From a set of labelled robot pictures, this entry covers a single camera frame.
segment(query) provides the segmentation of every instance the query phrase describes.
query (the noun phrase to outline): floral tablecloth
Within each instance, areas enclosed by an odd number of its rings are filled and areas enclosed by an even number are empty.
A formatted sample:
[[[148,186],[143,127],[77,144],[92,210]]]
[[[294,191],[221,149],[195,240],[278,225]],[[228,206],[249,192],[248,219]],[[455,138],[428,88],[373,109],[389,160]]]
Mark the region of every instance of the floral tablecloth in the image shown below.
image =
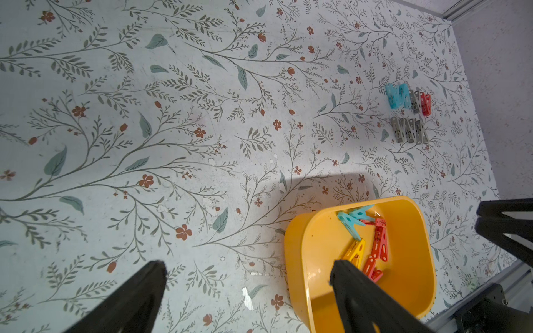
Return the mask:
[[[161,259],[155,332],[305,331],[288,223],[396,195],[426,218],[429,316],[510,265],[473,231],[498,193],[450,22],[388,0],[3,7],[2,330],[61,331]],[[428,144],[393,139],[402,82],[432,95]]]

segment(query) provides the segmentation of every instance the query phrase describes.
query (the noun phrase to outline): yellow bin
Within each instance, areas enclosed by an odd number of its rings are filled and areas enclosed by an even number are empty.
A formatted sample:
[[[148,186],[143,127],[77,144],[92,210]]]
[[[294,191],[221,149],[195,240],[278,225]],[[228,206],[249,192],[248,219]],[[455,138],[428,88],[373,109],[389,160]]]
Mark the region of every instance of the yellow bin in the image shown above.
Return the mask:
[[[378,261],[383,271],[378,285],[418,319],[435,300],[437,277],[420,208],[407,197],[392,197],[323,209],[295,217],[285,234],[285,257],[290,300],[311,333],[344,332],[329,275],[353,241],[337,212],[374,205],[368,211],[387,223],[389,260]],[[366,240],[363,266],[374,243],[373,226],[356,226]]]

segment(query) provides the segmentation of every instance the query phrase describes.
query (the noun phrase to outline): yellow clothespin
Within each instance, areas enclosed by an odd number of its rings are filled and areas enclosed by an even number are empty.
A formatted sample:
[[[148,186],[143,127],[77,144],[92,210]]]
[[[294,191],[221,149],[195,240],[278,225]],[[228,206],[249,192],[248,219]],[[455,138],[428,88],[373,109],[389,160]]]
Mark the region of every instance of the yellow clothespin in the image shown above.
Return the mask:
[[[342,260],[348,260],[357,267],[361,269],[363,264],[363,251],[365,250],[365,240],[361,238],[360,241],[354,241],[348,251],[342,256]]]

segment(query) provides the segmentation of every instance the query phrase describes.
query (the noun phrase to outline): white surface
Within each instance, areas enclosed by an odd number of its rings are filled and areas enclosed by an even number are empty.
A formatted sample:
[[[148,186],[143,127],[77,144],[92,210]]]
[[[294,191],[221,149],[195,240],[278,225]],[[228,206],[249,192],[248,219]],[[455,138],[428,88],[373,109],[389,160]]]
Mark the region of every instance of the white surface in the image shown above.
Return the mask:
[[[413,5],[420,6],[435,13],[444,14],[455,5],[458,0],[404,0]]]
[[[533,2],[487,0],[454,24],[502,199],[533,196]]]

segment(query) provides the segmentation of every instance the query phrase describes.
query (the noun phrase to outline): blue clothespin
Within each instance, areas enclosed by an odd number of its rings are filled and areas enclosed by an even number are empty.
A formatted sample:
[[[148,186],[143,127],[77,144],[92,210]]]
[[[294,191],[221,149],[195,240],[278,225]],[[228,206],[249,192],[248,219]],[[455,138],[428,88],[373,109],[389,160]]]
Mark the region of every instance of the blue clothespin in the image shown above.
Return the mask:
[[[348,214],[350,216],[352,216],[352,217],[355,217],[355,218],[358,218],[358,219],[361,219],[361,220],[375,221],[376,220],[375,218],[366,215],[366,211],[371,209],[373,206],[374,205],[360,207],[360,208],[357,208],[357,209],[349,212]]]
[[[358,219],[344,213],[344,212],[338,212],[337,217],[339,220],[341,220],[342,224],[344,224],[344,227],[348,230],[350,235],[356,240],[361,241],[361,236],[357,233],[356,229],[353,227],[354,224],[365,226],[365,224]]]
[[[400,98],[403,101],[403,107],[410,109],[411,96],[409,95],[409,86],[406,83],[400,85]]]
[[[394,86],[392,83],[385,85],[385,92],[389,98],[391,109],[398,109],[403,107],[411,107],[411,99],[409,96],[409,87],[406,83],[399,86]]]

